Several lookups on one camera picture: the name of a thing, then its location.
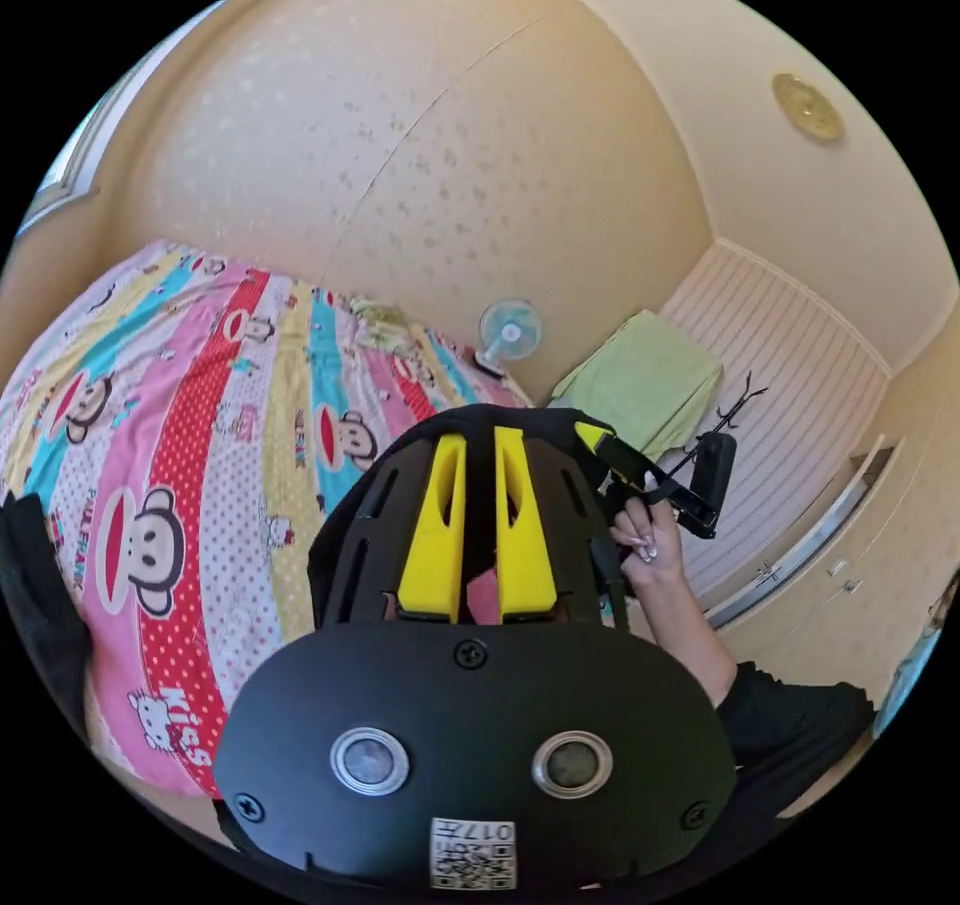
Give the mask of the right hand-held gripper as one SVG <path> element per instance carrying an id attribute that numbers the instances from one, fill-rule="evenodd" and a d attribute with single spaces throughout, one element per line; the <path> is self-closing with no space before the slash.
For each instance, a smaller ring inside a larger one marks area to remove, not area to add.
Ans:
<path id="1" fill-rule="evenodd" d="M 680 526 L 700 539 L 713 539 L 719 521 L 719 438 L 706 436 L 695 449 L 687 485 L 622 441 L 615 432 L 578 421 L 575 431 L 586 448 L 614 472 L 622 484 L 647 503 L 666 500 Z"/>

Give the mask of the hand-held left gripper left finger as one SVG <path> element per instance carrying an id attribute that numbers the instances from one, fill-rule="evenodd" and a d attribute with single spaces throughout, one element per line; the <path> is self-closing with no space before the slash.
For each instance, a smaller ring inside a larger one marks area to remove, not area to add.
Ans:
<path id="1" fill-rule="evenodd" d="M 466 439 L 446 434 L 435 446 L 424 498 L 397 591 L 406 617 L 456 622 L 463 580 Z"/>

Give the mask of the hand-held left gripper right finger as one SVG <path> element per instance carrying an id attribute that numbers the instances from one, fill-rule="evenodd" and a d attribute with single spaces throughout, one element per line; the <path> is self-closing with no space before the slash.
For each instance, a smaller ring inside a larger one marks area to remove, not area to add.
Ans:
<path id="1" fill-rule="evenodd" d="M 524 434 L 494 429 L 496 576 L 501 621 L 542 618 L 557 603 Z"/>

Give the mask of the person's right hand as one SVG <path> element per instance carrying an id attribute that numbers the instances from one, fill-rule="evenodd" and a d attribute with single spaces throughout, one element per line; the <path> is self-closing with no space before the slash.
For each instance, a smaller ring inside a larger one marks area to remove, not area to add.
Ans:
<path id="1" fill-rule="evenodd" d="M 680 530 L 670 504 L 629 497 L 610 529 L 626 550 L 622 571 L 637 599 L 686 585 Z"/>

